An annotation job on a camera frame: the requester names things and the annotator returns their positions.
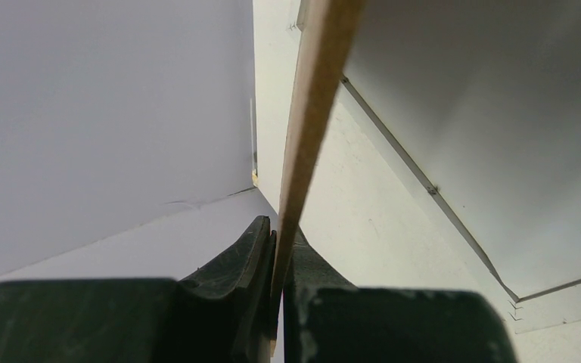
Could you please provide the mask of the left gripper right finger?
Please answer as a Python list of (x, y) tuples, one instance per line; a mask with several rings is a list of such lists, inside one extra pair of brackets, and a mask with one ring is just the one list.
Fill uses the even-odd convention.
[(478, 293), (357, 287), (294, 239), (283, 297), (287, 362), (514, 362)]

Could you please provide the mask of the white brown backing board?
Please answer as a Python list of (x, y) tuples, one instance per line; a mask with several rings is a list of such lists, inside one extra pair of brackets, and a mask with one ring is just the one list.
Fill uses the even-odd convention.
[(366, 3), (314, 1), (306, 12), (290, 100), (270, 288), (270, 349), (294, 238), (306, 203), (337, 89)]

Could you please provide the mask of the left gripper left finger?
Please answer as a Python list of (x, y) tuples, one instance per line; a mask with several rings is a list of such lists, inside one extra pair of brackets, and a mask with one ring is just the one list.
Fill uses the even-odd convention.
[(268, 362), (274, 250), (257, 216), (180, 281), (2, 281), (0, 362)]

